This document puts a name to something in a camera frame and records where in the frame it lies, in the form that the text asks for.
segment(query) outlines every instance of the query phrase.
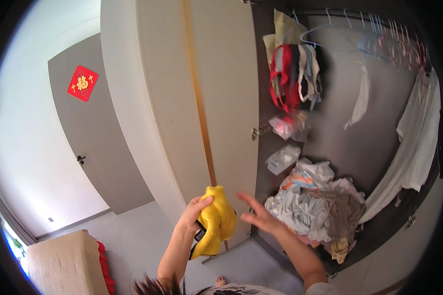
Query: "hanging rod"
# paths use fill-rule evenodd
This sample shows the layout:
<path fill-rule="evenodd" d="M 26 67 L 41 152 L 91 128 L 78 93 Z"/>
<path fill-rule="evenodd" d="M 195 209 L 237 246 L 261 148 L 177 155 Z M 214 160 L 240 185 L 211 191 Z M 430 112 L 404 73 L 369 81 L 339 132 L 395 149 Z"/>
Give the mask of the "hanging rod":
<path fill-rule="evenodd" d="M 297 15 L 306 15 L 306 16 L 327 16 L 327 14 L 325 12 L 325 9 L 302 9 L 302 10 L 297 10 L 296 9 L 295 13 Z M 343 9 L 328 9 L 328 13 L 330 14 L 330 16 L 346 18 L 344 16 Z M 352 11 L 352 10 L 347 10 L 346 14 L 348 15 L 348 18 L 361 20 L 361 13 L 360 12 Z M 384 21 L 384 23 L 382 25 L 384 27 L 388 28 L 389 30 L 391 30 L 389 22 L 388 21 L 386 22 L 386 20 L 389 20 L 389 19 L 388 18 L 381 18 L 380 15 L 377 15 L 377 16 L 382 21 Z M 371 22 L 371 19 L 369 18 L 369 13 L 363 12 L 363 20 L 367 21 L 367 22 Z M 409 27 L 409 26 L 407 26 L 407 30 L 409 31 L 409 38 L 410 38 L 410 40 L 414 40 L 416 42 L 417 39 L 415 38 L 415 35 L 417 35 L 419 37 L 419 34 L 416 34 L 416 32 L 411 27 Z"/>

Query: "bare foot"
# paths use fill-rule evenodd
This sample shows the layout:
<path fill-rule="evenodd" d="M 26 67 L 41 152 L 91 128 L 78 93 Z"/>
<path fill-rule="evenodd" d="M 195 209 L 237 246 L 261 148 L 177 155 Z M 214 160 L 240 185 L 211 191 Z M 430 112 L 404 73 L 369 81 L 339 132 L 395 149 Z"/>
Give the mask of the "bare foot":
<path fill-rule="evenodd" d="M 225 286 L 226 285 L 226 280 L 224 277 L 218 277 L 215 280 L 215 287 L 220 288 L 221 286 Z"/>

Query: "door handle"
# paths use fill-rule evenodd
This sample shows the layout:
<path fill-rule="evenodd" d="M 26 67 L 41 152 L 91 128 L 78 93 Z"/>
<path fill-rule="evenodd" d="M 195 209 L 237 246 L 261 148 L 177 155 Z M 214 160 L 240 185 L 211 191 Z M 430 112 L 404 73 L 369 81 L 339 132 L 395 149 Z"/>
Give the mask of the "door handle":
<path fill-rule="evenodd" d="M 83 156 L 83 157 L 77 156 L 77 162 L 79 162 L 80 166 L 83 165 L 83 159 L 85 159 L 85 158 L 87 158 L 87 157 L 86 156 Z"/>

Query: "golden chinese character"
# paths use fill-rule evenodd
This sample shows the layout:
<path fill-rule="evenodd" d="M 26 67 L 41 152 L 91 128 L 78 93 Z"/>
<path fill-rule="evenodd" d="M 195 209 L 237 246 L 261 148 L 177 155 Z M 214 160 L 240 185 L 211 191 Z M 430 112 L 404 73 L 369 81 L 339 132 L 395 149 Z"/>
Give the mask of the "golden chinese character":
<path fill-rule="evenodd" d="M 85 76 L 82 76 L 80 78 L 77 78 L 77 88 L 79 90 L 85 89 L 89 86 L 89 81 L 85 80 Z"/>

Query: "pile of clothes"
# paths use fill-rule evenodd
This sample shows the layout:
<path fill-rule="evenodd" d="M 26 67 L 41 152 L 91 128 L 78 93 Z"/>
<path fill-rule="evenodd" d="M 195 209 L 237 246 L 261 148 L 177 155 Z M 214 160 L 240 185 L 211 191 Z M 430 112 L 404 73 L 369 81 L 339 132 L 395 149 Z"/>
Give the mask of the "pile of clothes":
<path fill-rule="evenodd" d="M 301 158 L 265 207 L 304 244 L 323 245 L 342 264 L 356 244 L 365 194 L 356 190 L 351 178 L 333 180 L 334 175 L 330 161 L 312 164 Z"/>

